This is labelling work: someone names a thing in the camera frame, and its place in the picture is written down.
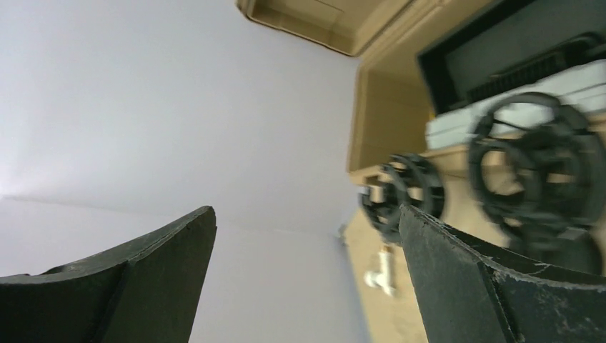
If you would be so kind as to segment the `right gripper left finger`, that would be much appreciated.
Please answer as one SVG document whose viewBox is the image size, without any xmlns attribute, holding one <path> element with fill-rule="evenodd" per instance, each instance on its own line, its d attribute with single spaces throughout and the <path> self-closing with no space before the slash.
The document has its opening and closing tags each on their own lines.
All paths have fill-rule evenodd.
<svg viewBox="0 0 606 343">
<path fill-rule="evenodd" d="M 217 233 L 200 207 L 38 275 L 1 278 L 3 342 L 188 342 Z"/>
</svg>

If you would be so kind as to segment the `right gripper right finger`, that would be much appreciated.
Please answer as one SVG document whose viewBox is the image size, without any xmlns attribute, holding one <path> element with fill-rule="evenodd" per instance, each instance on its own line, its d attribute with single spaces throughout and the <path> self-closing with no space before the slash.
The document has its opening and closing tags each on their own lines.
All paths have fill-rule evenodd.
<svg viewBox="0 0 606 343">
<path fill-rule="evenodd" d="M 603 342 L 605 278 L 545 264 L 401 207 L 430 342 Z"/>
</svg>

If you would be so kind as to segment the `black tripod shock-mount stand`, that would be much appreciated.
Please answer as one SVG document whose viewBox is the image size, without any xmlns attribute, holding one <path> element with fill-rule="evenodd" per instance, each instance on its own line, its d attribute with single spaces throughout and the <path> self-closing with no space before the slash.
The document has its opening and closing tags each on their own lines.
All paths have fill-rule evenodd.
<svg viewBox="0 0 606 343">
<path fill-rule="evenodd" d="M 497 138 L 498 112 L 512 104 L 546 108 L 552 118 Z M 482 163 L 502 153 L 520 190 L 491 191 Z M 491 104 L 468 146 L 472 189 L 485 214 L 509 238 L 508 249 L 540 262 L 600 275 L 603 255 L 591 231 L 605 210 L 605 143 L 586 115 L 551 94 L 529 91 Z"/>
</svg>

